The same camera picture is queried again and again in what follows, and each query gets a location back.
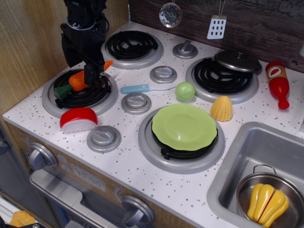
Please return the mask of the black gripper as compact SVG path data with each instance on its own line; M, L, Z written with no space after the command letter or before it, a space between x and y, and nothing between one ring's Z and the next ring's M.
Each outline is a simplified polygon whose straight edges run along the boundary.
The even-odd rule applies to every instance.
M105 64L101 46L105 42L106 23L99 22L88 29L76 29L67 23L60 25L61 43L69 67L85 62L84 82L91 85L101 77Z

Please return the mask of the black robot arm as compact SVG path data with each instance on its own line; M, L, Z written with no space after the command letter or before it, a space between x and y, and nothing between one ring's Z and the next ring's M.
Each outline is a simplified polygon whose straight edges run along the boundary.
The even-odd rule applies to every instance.
M60 25L61 43L70 67L85 62L84 82L87 85L98 80L104 72L101 47L109 30L109 21L103 10L105 0L66 0L66 22Z

